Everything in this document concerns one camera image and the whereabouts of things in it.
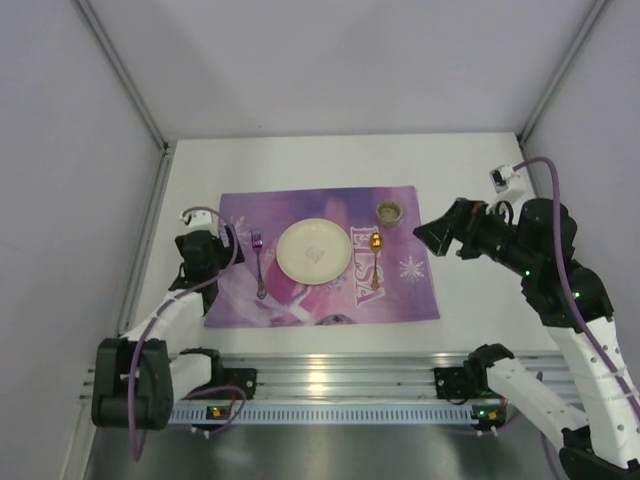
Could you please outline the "gold spoon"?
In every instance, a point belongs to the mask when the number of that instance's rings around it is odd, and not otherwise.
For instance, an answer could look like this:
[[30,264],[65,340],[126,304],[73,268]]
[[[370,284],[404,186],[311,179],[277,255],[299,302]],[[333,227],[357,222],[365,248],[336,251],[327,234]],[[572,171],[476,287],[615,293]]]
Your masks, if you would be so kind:
[[373,274],[371,280],[371,288],[374,291],[378,291],[380,288],[379,284],[379,273],[378,273],[378,255],[383,247],[383,239],[379,231],[374,231],[369,239],[369,247],[374,256],[374,267]]

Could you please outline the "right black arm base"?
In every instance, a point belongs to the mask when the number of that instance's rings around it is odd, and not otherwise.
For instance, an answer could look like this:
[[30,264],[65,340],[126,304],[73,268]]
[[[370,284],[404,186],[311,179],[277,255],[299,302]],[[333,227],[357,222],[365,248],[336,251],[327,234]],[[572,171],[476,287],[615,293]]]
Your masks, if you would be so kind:
[[488,390],[481,388],[463,367],[437,367],[433,369],[436,396],[456,405],[470,400],[491,398]]

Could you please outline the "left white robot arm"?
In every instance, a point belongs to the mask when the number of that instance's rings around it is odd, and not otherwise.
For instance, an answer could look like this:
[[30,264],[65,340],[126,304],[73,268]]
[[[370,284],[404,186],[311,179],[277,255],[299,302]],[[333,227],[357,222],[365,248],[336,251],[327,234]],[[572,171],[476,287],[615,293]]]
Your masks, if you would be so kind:
[[204,206],[180,215],[178,274],[152,313],[98,346],[91,396],[95,426],[161,430],[174,405],[223,384],[218,351],[202,346],[205,317],[218,282],[244,260],[232,223]]

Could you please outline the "purple Elsa placemat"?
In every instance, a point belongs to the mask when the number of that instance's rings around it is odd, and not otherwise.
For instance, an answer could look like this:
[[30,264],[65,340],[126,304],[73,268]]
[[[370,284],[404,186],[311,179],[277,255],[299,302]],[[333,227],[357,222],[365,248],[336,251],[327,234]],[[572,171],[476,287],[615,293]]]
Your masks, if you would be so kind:
[[218,283],[209,328],[439,318],[413,186],[227,193],[245,255]]

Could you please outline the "purple metallic fork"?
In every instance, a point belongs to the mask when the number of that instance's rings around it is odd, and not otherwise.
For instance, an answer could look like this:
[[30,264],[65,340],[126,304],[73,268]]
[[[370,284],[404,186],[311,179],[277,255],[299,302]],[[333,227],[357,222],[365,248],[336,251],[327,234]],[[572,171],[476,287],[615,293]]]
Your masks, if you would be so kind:
[[264,300],[267,296],[267,291],[263,279],[262,266],[260,255],[263,248],[263,241],[261,237],[261,232],[259,229],[251,230],[251,244],[252,249],[254,251],[256,257],[256,266],[257,266],[257,298],[260,300]]

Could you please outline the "small glass cup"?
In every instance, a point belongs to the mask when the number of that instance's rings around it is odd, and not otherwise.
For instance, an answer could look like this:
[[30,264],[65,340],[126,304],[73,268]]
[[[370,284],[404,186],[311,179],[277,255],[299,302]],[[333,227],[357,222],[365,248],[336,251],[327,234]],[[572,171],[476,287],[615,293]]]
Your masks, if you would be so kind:
[[376,206],[378,223],[385,228],[399,226],[404,216],[402,206],[395,201],[386,200]]

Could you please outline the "cream round plate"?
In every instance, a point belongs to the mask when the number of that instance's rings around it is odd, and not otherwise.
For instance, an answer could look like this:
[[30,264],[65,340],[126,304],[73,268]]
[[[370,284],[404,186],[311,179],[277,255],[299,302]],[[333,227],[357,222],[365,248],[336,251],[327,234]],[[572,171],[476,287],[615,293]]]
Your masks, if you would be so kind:
[[289,226],[279,237],[276,260],[282,272],[303,285],[321,285],[339,277],[349,266],[353,247],[338,224],[309,218]]

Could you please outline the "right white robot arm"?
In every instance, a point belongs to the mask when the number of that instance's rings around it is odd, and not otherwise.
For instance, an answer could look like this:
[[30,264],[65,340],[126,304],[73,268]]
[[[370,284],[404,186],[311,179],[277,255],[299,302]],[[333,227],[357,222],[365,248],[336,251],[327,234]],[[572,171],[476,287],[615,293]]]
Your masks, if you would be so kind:
[[518,166],[493,169],[493,201],[459,198],[414,235],[435,256],[458,242],[459,258],[487,257],[519,276],[527,304],[566,362],[580,406],[567,404],[499,343],[472,351],[456,370],[455,385],[438,374],[437,394],[455,405],[482,397],[513,405],[555,448],[571,479],[635,479],[639,392],[621,353],[611,300],[601,278],[574,257],[577,225],[559,195],[524,200],[519,173]]

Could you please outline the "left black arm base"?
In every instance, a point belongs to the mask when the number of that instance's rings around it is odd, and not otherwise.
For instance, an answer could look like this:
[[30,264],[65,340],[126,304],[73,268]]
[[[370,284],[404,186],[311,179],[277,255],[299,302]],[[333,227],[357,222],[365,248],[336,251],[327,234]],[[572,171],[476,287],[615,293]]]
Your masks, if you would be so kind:
[[257,389],[258,371],[254,368],[225,367],[208,383],[195,385],[186,373],[174,377],[174,401],[181,400],[251,400]]

